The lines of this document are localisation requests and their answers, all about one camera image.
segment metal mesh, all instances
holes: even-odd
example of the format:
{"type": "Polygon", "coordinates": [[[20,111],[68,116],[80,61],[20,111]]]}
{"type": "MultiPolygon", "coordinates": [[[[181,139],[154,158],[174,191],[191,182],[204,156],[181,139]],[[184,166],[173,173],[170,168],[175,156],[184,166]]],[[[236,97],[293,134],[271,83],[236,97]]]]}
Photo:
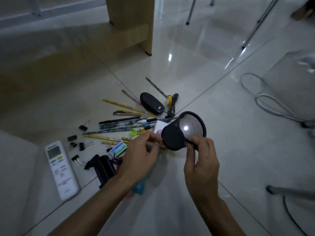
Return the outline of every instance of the metal mesh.
{"type": "Polygon", "coordinates": [[[191,114],[185,114],[179,119],[179,128],[186,138],[203,136],[203,127],[201,123],[191,114]]]}

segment forearm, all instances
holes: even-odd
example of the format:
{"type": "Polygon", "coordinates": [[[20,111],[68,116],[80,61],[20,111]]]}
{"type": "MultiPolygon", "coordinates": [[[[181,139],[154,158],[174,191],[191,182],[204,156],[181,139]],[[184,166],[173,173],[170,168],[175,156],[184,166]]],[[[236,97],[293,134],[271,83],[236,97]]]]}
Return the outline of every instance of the forearm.
{"type": "Polygon", "coordinates": [[[226,203],[219,197],[194,202],[213,236],[246,236],[226,203]]]}
{"type": "Polygon", "coordinates": [[[132,185],[119,174],[114,176],[50,235],[97,235],[132,185]]]}

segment black mesh pen holder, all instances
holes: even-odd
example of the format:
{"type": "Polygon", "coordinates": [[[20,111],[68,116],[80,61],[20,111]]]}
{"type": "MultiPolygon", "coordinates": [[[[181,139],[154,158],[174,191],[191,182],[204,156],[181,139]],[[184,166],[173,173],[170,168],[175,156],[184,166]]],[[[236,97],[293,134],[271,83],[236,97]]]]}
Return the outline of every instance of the black mesh pen holder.
{"type": "Polygon", "coordinates": [[[178,151],[186,146],[186,142],[197,146],[187,138],[192,136],[206,137],[207,131],[202,119],[193,112],[183,112],[179,117],[163,128],[162,139],[164,145],[172,150],[178,151]]]}

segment hand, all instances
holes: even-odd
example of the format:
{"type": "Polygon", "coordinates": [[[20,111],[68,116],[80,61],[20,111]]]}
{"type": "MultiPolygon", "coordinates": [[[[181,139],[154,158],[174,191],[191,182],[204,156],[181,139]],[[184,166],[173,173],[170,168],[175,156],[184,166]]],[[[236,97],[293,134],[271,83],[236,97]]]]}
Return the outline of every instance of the hand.
{"type": "Polygon", "coordinates": [[[151,131],[132,140],[128,144],[118,175],[124,177],[132,186],[142,180],[155,164],[161,142],[162,138],[151,131]],[[148,141],[153,143],[149,154],[148,141]]]}
{"type": "Polygon", "coordinates": [[[198,161],[195,164],[195,149],[187,143],[187,158],[184,166],[185,182],[189,194],[195,204],[208,200],[217,200],[219,161],[215,153],[212,139],[204,137],[190,137],[198,146],[198,161]]]}

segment person's left hand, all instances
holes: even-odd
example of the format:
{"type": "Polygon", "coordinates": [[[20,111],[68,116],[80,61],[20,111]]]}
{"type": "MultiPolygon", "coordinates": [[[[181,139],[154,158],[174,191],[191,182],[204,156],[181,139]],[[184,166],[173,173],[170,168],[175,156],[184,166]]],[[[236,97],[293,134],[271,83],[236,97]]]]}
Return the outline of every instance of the person's left hand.
{"type": "Polygon", "coordinates": [[[155,164],[162,138],[151,131],[147,131],[128,143],[124,161],[118,175],[132,185],[141,181],[155,164]],[[147,142],[152,142],[150,153],[147,153],[147,142]]]}

